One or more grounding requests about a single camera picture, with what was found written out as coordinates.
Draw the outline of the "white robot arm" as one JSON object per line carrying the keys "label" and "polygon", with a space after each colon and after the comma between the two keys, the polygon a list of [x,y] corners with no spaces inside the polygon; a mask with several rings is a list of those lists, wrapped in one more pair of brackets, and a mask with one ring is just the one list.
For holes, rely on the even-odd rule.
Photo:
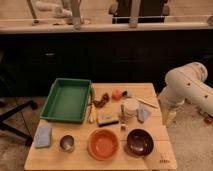
{"label": "white robot arm", "polygon": [[185,100],[197,105],[213,118],[213,88],[205,84],[208,71],[200,62],[192,62],[170,70],[165,75],[166,86],[158,96],[162,122],[168,126],[176,116],[176,110]]}

